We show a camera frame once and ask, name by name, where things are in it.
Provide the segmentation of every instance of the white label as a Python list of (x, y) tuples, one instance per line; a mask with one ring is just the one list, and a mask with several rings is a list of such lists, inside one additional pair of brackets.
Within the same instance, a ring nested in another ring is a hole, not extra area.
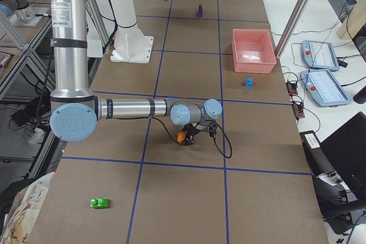
[(71, 3), (69, 2), (51, 2), (52, 9), (52, 27), (72, 27)]
[(311, 149), (320, 148), (320, 145), (318, 143), (318, 140), (316, 140), (315, 135), (306, 134), (305, 138), (307, 139)]

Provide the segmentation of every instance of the green block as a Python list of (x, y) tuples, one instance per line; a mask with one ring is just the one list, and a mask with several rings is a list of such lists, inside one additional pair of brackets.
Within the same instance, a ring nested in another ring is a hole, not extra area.
[(105, 197), (92, 198), (90, 200), (90, 207), (93, 207), (94, 209), (108, 208), (109, 199)]

